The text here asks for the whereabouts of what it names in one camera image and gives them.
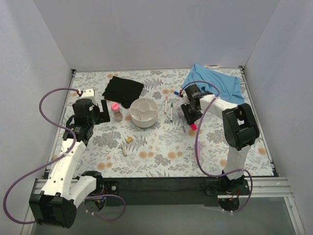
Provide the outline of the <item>pink capped small bottle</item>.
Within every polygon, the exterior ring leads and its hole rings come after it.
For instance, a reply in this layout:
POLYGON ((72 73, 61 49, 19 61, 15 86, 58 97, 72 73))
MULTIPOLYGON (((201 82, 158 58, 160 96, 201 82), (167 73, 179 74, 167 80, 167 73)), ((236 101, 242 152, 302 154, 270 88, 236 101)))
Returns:
POLYGON ((111 110, 113 113, 113 117, 116 121, 121 121, 123 119, 123 115, 120 110, 120 105, 118 103, 113 103, 111 105, 111 110))

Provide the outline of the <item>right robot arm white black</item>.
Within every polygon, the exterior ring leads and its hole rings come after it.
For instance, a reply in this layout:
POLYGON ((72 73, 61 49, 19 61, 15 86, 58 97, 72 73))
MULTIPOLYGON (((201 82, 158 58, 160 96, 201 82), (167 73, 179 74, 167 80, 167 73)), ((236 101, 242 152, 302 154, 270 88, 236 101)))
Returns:
POLYGON ((228 144, 228 157, 226 165, 218 179, 218 190, 231 195, 239 191, 244 184, 244 167, 246 157, 260 136, 252 108, 249 104, 234 104, 220 98, 220 92, 216 94, 203 92, 197 82, 185 85, 178 93, 183 98, 181 109, 187 124, 192 130, 199 132, 200 125, 206 112, 210 112, 223 121, 224 138, 228 144))

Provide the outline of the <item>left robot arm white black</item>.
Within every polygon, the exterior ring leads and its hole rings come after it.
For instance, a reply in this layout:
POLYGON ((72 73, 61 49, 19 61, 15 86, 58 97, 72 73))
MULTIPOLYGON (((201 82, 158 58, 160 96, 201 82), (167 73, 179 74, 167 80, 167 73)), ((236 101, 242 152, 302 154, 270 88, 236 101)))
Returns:
POLYGON ((93 135, 95 125, 109 122, 106 100, 98 106, 91 98, 81 98, 73 104, 74 114, 66 122, 61 155, 39 193, 33 193, 29 205, 39 225, 70 228, 78 206, 88 196, 98 196, 104 190, 98 171, 84 172, 71 184, 76 167, 93 135))

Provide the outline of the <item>purple highlighter pink cap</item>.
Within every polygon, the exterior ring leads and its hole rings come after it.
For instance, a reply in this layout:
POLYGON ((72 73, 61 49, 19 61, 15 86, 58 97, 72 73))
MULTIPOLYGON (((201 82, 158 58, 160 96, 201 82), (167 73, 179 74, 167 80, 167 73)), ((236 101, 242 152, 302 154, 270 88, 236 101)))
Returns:
POLYGON ((192 123, 192 124, 190 125, 190 127, 191 127, 191 129, 192 129, 193 131, 197 130, 197 126, 196 126, 194 123, 192 123))

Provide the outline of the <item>orange capped white marker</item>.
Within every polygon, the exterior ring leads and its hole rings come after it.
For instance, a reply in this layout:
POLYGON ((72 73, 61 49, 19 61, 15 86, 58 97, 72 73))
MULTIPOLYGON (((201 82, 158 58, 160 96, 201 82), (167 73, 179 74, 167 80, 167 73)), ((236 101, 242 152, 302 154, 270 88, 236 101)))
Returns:
POLYGON ((167 103, 168 103, 168 96, 165 97, 164 114, 167 114, 167 103))

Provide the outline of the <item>green capped white marker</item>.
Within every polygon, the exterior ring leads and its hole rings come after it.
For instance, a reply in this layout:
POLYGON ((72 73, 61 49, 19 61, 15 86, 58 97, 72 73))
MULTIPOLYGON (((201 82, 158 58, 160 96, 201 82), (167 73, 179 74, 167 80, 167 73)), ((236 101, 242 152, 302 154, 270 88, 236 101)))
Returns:
POLYGON ((171 103, 170 105, 170 122, 172 123, 173 122, 173 103, 171 103))

